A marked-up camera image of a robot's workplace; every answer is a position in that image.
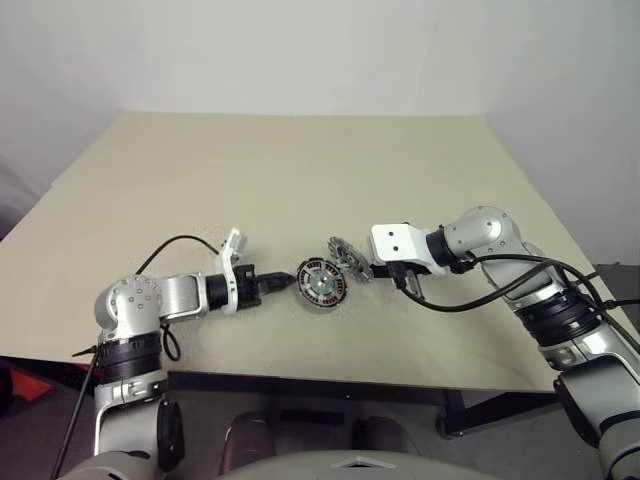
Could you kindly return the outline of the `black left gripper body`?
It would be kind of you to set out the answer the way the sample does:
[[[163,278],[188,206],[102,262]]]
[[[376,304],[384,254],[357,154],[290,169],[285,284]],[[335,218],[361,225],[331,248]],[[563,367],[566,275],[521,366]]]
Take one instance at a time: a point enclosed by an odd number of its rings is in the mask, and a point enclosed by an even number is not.
[[[236,310],[258,307],[262,304],[259,280],[253,264],[238,265],[233,268],[237,287]]]

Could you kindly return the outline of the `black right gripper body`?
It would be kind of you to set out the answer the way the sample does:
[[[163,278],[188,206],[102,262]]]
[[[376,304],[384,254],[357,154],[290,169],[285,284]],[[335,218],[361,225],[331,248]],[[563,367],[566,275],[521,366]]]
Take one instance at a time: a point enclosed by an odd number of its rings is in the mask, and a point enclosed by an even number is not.
[[[423,295],[419,277],[431,274],[427,267],[412,262],[396,261],[389,262],[387,269],[399,290],[408,292],[412,296]]]

